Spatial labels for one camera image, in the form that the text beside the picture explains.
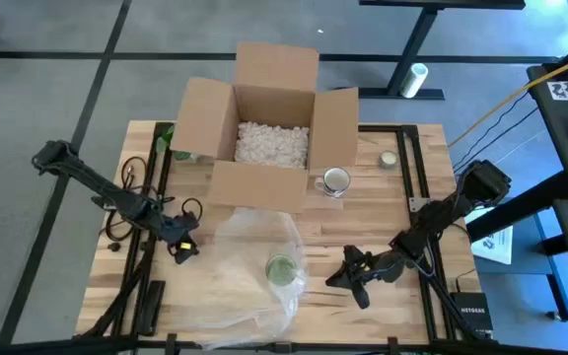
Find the clear plastic bag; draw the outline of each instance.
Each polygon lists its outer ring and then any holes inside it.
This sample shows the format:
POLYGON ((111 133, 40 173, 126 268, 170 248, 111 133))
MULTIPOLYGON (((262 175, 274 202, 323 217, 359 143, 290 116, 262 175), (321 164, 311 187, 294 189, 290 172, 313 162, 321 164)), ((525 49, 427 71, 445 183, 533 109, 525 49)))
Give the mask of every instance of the clear plastic bag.
POLYGON ((251 208, 237 208, 180 269, 197 281, 181 286, 176 326, 205 350, 277 339, 308 281, 291 215, 251 208))

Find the box flap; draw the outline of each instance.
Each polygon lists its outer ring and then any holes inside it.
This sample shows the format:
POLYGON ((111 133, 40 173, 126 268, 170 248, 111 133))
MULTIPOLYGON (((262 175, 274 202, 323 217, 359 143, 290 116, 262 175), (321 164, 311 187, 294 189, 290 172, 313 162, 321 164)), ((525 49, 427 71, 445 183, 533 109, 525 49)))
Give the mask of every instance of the box flap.
POLYGON ((309 168, 352 167, 358 148, 358 88, 315 95, 309 168))
POLYGON ((214 204, 299 213, 307 183, 304 170, 217 161, 207 198, 214 204))
POLYGON ((190 78, 178 111, 171 149, 231 160, 238 123, 231 84, 190 78))
POLYGON ((236 84, 314 92, 320 54, 311 48, 267 43, 240 43, 236 84))

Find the ceramic mug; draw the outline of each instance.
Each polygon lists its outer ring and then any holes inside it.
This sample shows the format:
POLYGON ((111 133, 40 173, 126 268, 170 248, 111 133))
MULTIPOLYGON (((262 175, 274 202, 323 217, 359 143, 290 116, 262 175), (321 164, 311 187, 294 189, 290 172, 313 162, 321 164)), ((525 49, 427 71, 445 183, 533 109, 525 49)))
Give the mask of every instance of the ceramic mug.
POLYGON ((315 188, 323 191, 326 196, 341 197, 350 186, 350 174, 341 168, 330 168, 323 177, 315 179, 315 188))

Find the wooden tabletop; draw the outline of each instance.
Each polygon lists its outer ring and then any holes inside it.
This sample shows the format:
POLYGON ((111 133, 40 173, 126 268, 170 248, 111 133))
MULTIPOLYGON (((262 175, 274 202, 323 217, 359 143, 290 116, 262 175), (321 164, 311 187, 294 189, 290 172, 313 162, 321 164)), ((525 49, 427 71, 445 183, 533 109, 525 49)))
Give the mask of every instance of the wooden tabletop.
MULTIPOLYGON (((148 158, 155 123, 130 122, 115 175, 116 183, 119 181, 119 168, 126 159, 132 156, 148 158)), ((431 196, 443 199, 455 190, 455 180, 442 125, 419 124, 418 130, 431 196)), ((358 308, 349 290, 324 285, 325 279, 341 264, 343 246, 351 244, 363 251, 381 252, 388 249, 388 242, 398 232, 409 227, 400 167, 382 171, 377 166, 379 155, 385 150, 397 152, 394 133, 359 133, 356 166, 346 168, 352 176, 352 182, 342 199, 324 197, 312 188, 309 178, 306 208, 303 213, 294 215, 293 219, 305 244, 310 278, 292 325, 280 336, 280 340, 383 344, 388 336, 395 336, 401 344, 428 343, 416 271, 405 269, 402 276, 391 284, 380 281, 368 283, 366 289, 371 306, 367 310, 358 308)), ((410 144, 407 144, 407 151, 413 185, 417 186, 410 144)), ((159 178, 160 168, 161 161, 156 165, 154 185, 159 178)), ((188 197, 205 202, 201 225, 192 234, 203 248, 211 244, 217 227, 229 219, 234 211, 233 208, 207 204, 205 196, 211 171, 212 161, 208 159, 197 163, 173 161, 166 191, 166 196, 177 198, 166 205, 165 213, 168 215, 177 214, 180 204, 188 197)), ((141 183, 142 179, 143 172, 138 174, 134 185, 141 183)), ((76 332, 91 327, 119 290, 127 242, 122 243, 123 248, 118 252, 108 250, 108 244, 107 237, 101 235, 76 332)), ((474 268, 468 237, 462 230, 452 226, 445 231, 440 248, 447 284, 450 290, 454 290, 455 278, 474 268)), ((202 273, 208 271, 201 268, 192 273, 192 268, 185 266, 176 265, 168 255, 166 245, 157 243, 151 280, 165 280, 167 284, 154 339, 165 340, 170 332, 177 333, 177 338, 183 341, 199 342, 216 337, 213 332, 185 330, 177 326, 182 320, 181 316, 189 315, 191 299, 196 292, 194 287, 202 280, 202 273)), ((461 278, 461 289, 480 291, 476 272, 461 278)), ((432 295, 438 335, 444 337, 441 308, 435 293, 432 292, 432 295)), ((230 295, 230 298, 238 303, 245 299, 242 293, 230 295)), ((128 325, 132 314, 129 311, 132 311, 132 304, 125 316, 124 330, 130 329, 128 325)))

